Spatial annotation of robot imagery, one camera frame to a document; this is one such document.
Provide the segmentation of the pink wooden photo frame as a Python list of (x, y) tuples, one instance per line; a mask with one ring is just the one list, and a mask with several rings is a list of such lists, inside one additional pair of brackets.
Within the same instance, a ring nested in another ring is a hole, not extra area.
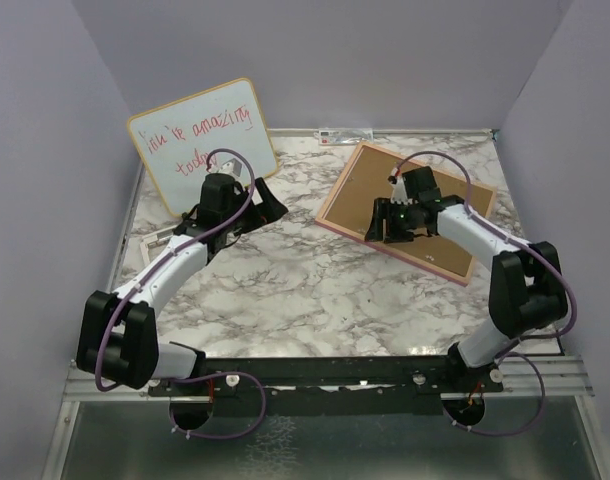
[(391, 196), (392, 188), (387, 177), (403, 158), (402, 154), (392, 150), (360, 143), (325, 199), (315, 223), (458, 285), (468, 285), (474, 267), (481, 262), (449, 240), (421, 236), (411, 243), (364, 241), (372, 218), (373, 202), (378, 197)]

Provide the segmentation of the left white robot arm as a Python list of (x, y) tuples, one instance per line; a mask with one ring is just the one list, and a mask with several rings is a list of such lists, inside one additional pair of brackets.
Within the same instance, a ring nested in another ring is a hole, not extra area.
[(99, 390), (105, 381), (139, 389), (162, 379), (171, 379), (187, 395), (203, 388), (204, 353), (160, 343), (156, 320), (177, 291), (227, 248), (228, 235), (250, 233), (287, 214), (263, 179), (255, 180), (254, 192), (259, 203), (235, 177), (208, 175), (199, 202), (183, 214), (164, 250), (126, 284), (87, 299), (76, 366), (96, 377)]

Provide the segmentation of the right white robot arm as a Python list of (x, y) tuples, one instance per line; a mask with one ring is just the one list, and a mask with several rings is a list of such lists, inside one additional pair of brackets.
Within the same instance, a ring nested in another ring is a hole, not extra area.
[(425, 230), (455, 243), (490, 273), (488, 318), (452, 345), (444, 367), (446, 383), (466, 391), (480, 369), (509, 351), (520, 338), (548, 327), (568, 313), (556, 248), (508, 234), (473, 210), (458, 195), (442, 195), (429, 167), (393, 170), (390, 197), (373, 202), (367, 242), (410, 243)]

